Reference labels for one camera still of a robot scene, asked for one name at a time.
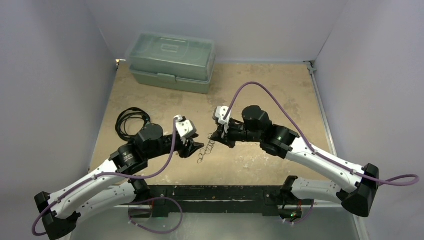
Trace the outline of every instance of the metal frame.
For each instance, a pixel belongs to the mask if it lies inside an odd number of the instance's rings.
[[[327,120],[326,111],[324,110],[323,101],[321,100],[320,91],[318,90],[317,80],[316,80],[315,74],[314,74],[314,72],[317,69],[314,68],[314,66],[312,65],[312,62],[310,62],[310,61],[306,61],[304,63],[306,64],[306,66],[309,70],[309,75],[310,75],[310,78],[312,80],[313,88],[315,89],[315,95],[316,95],[316,99],[318,101],[319,110],[321,112],[322,121],[324,123],[325,133],[326,133],[326,137],[327,137],[327,141],[328,141],[328,146],[330,148],[330,153],[337,157],[337,152],[336,152],[336,147],[334,145],[333,136],[332,136],[332,133],[331,133],[331,130],[330,130],[329,122]],[[341,205],[337,205],[337,204],[334,204],[334,203],[330,203],[330,205],[334,205],[333,207],[339,207],[339,208],[342,207]],[[359,217],[359,216],[355,216],[355,215],[352,215],[352,217],[353,217],[353,220],[355,222],[355,227],[356,227],[359,238],[361,240],[370,240],[370,236],[368,234],[367,227],[366,227],[365,222],[364,222],[364,218]]]

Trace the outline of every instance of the gray wall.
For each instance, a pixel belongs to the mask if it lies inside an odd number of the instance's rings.
[[[342,158],[380,178],[424,177],[424,1],[349,0],[316,61]],[[366,219],[373,240],[424,236],[424,187],[383,186]]]
[[[116,63],[84,0],[0,1],[0,57],[0,239],[35,239],[33,197],[86,174]]]
[[[315,60],[347,0],[87,0],[112,53],[141,31],[216,41],[218,61]]]

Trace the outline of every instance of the small spring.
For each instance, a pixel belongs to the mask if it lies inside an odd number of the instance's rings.
[[[209,142],[204,148],[200,149],[200,152],[198,155],[199,158],[197,160],[198,164],[201,164],[203,162],[203,159],[205,158],[205,155],[211,154],[212,149],[214,149],[215,141],[211,140],[211,136],[212,136],[212,133],[209,133],[209,135],[207,136],[207,139],[209,139]]]

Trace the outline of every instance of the toolbox lid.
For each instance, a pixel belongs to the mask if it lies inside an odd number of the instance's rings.
[[[134,70],[209,81],[215,62],[212,40],[142,33],[129,54]]]

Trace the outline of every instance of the wire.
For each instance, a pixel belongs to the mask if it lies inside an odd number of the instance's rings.
[[[131,205],[139,205],[139,204],[144,204],[144,203],[148,203],[148,202],[155,201],[155,200],[161,200],[161,199],[169,200],[169,201],[173,202],[178,207],[179,212],[181,214],[180,214],[179,222],[178,222],[178,224],[175,227],[173,227],[170,230],[166,230],[166,231],[157,231],[157,230],[153,230],[153,229],[147,228],[147,227],[142,226],[142,225],[136,223],[135,221],[133,221],[133,218],[131,217],[130,211],[128,211],[129,223],[133,224],[136,227],[139,227],[141,229],[144,229],[144,230],[146,230],[148,232],[154,233],[154,234],[169,234],[169,233],[172,233],[173,231],[177,230],[178,227],[180,227],[181,223],[183,222],[183,209],[181,208],[181,205],[179,205],[178,202],[175,201],[174,199],[169,198],[169,197],[166,197],[166,196],[160,196],[160,197],[154,197],[154,198],[151,198],[151,199],[148,199],[148,200],[144,200],[144,201],[132,202]]]
[[[302,217],[298,221],[292,221],[290,223],[287,222],[287,224],[296,225],[296,224],[300,224],[301,222],[305,221],[309,217],[309,215],[312,213],[312,209],[314,208],[314,205],[315,205],[315,200],[312,200],[312,203],[310,204],[310,208],[307,211],[305,216],[302,215]]]
[[[203,159],[205,158],[205,155],[211,154],[212,149],[214,149],[215,147],[215,141],[211,140],[211,136],[212,136],[212,133],[209,133],[209,135],[207,136],[207,139],[209,139],[209,142],[204,148],[200,149],[200,152],[198,154],[198,159],[197,159],[198,164],[201,164],[203,162]]]
[[[173,122],[172,122],[172,143],[171,143],[171,151],[168,157],[168,160],[166,161],[165,165],[156,173],[153,173],[152,175],[148,175],[148,176],[133,176],[133,175],[126,175],[126,174],[122,174],[122,173],[117,173],[117,172],[102,172],[99,174],[94,175],[95,179],[98,179],[100,177],[103,176],[118,176],[118,177],[123,177],[123,178],[127,178],[127,179],[136,179],[136,180],[143,180],[143,179],[151,179],[156,177],[157,175],[161,174],[170,164],[174,150],[175,150],[175,143],[176,143],[176,139],[177,139],[177,127],[176,127],[176,122],[177,119],[174,118]],[[49,211],[50,209],[52,209],[56,204],[60,203],[64,198],[66,198],[69,194],[73,193],[75,190],[81,188],[82,186],[84,186],[85,184],[94,181],[93,178],[88,178],[78,184],[76,184],[74,187],[71,187],[68,191],[66,191],[64,194],[62,194],[61,196],[59,196],[54,202],[52,202],[51,204],[49,204],[43,211],[40,212],[40,214],[38,215],[38,217],[35,219],[34,223],[32,224],[32,234],[34,236],[44,236],[47,234],[47,232],[42,232],[39,233],[36,231],[36,227],[38,222],[41,220],[41,218],[47,213],[47,211]]]
[[[141,119],[144,121],[143,128],[151,123],[151,118],[147,112],[141,110],[138,107],[130,107],[127,110],[121,112],[116,119],[115,131],[119,138],[129,142],[135,135],[130,135],[127,132],[127,122],[130,119]]]
[[[364,179],[368,179],[371,181],[374,181],[376,183],[379,183],[379,186],[382,185],[391,185],[391,186],[398,186],[398,187],[403,187],[403,186],[411,186],[414,185],[416,183],[418,183],[420,181],[420,177],[416,174],[406,174],[406,175],[400,175],[400,176],[396,176],[393,178],[390,178],[388,180],[380,180],[378,178],[374,178],[371,176],[367,176],[365,174],[356,172],[354,169],[351,169],[341,163],[338,163],[337,161],[334,161],[333,159],[326,157],[324,155],[322,155],[321,153],[319,153],[318,151],[315,150],[315,148],[311,145],[311,143],[309,142],[309,140],[306,138],[305,134],[303,133],[303,131],[300,129],[300,127],[295,123],[295,121],[289,116],[289,114],[286,112],[286,110],[284,110],[284,108],[281,106],[281,104],[278,102],[278,100],[275,98],[275,96],[262,84],[260,84],[259,82],[255,82],[255,81],[250,81],[250,82],[246,82],[245,84],[243,84],[238,90],[237,92],[235,92],[234,98],[231,101],[231,104],[229,105],[228,111],[226,112],[225,116],[224,116],[224,120],[228,117],[228,114],[230,113],[231,109],[233,108],[234,102],[236,101],[237,97],[239,96],[240,92],[242,91],[242,89],[244,87],[246,87],[247,85],[257,85],[259,87],[261,87],[263,90],[265,90],[265,92],[272,98],[272,100],[274,100],[274,102],[277,104],[277,106],[279,107],[279,109],[282,111],[282,113],[288,118],[288,120],[294,125],[294,127],[297,129],[297,131],[299,132],[299,134],[302,136],[303,141],[305,142],[305,144],[307,145],[307,147],[313,152],[315,153],[317,156],[319,156],[320,158],[322,158],[323,160],[330,162],[334,165],[336,165],[339,168],[342,168],[346,171],[349,171],[351,174],[355,174],[357,176],[360,176],[361,178]],[[399,180],[399,179],[405,179],[405,178],[414,178],[411,181],[407,181],[407,182],[393,182],[395,180]]]
[[[296,206],[296,210],[291,214],[291,218],[290,218],[290,224],[293,224],[294,221],[296,221],[297,219],[301,218],[297,218],[298,212],[303,213],[303,209],[302,209],[302,200],[299,200],[297,202],[297,206]],[[283,220],[283,223],[287,223],[284,218],[281,216],[281,219]]]

